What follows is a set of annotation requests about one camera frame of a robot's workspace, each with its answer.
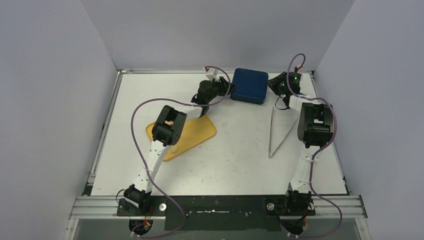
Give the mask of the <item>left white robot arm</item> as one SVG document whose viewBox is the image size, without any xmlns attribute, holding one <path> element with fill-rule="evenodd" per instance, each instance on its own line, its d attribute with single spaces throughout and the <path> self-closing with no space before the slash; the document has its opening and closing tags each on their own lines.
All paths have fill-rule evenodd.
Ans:
<svg viewBox="0 0 424 240">
<path fill-rule="evenodd" d="M 124 199 L 130 209 L 137 215 L 145 214 L 150 207 L 150 196 L 156 174 L 170 148 L 180 140 L 185 123 L 192 119 L 203 118 L 211 106 L 218 104 L 216 97 L 230 95 L 236 85 L 220 76 L 215 80 L 203 80 L 199 83 L 197 93 L 189 103 L 166 98 L 165 101 L 179 104 L 179 107 L 164 105 L 151 130 L 147 157 L 142 157 L 142 170 L 134 182 L 124 191 Z"/>
</svg>

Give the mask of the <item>yellow plastic tray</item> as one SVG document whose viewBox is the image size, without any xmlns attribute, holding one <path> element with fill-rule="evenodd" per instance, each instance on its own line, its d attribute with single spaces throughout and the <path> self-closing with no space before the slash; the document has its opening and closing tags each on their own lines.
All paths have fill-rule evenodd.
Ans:
<svg viewBox="0 0 424 240">
<path fill-rule="evenodd" d="M 144 157 L 147 163 L 152 163 L 156 157 L 169 161 L 193 147 L 212 138 L 217 129 L 208 116 L 189 119 L 183 112 L 167 120 L 164 115 L 159 116 L 156 122 L 146 127 L 147 135 L 152 143 Z M 178 154 L 172 154 L 171 149 L 178 147 Z"/>
</svg>

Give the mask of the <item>dark blue box lid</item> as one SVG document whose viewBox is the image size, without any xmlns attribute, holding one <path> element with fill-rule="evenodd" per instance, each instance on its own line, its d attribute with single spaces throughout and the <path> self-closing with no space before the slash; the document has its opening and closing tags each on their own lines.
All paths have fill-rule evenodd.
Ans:
<svg viewBox="0 0 424 240">
<path fill-rule="evenodd" d="M 232 83 L 235 89 L 230 94 L 233 101 L 262 105 L 267 95 L 268 73 L 264 71 L 236 68 Z"/>
</svg>

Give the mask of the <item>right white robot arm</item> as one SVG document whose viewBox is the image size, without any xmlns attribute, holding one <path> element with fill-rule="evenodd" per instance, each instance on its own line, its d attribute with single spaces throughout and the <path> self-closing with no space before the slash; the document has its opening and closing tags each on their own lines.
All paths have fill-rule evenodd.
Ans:
<svg viewBox="0 0 424 240">
<path fill-rule="evenodd" d="M 283 199 L 284 210 L 295 214 L 303 207 L 300 197 L 308 199 L 314 192 L 311 188 L 313 171 L 321 152 L 335 137 L 333 106 L 319 97 L 301 93 L 302 75 L 298 72 L 283 72 L 267 81 L 271 91 L 282 99 L 285 110 L 298 113 L 297 138 L 303 144 L 296 171 Z"/>
</svg>

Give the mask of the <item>metal serving tongs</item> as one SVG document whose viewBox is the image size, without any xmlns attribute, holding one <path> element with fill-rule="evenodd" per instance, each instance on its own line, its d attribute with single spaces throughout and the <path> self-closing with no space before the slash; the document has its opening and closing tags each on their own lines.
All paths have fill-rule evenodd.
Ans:
<svg viewBox="0 0 424 240">
<path fill-rule="evenodd" d="M 297 112 L 293 109 L 279 110 L 275 106 L 271 109 L 267 152 L 269 159 L 288 138 L 290 131 L 296 125 L 297 118 Z"/>
</svg>

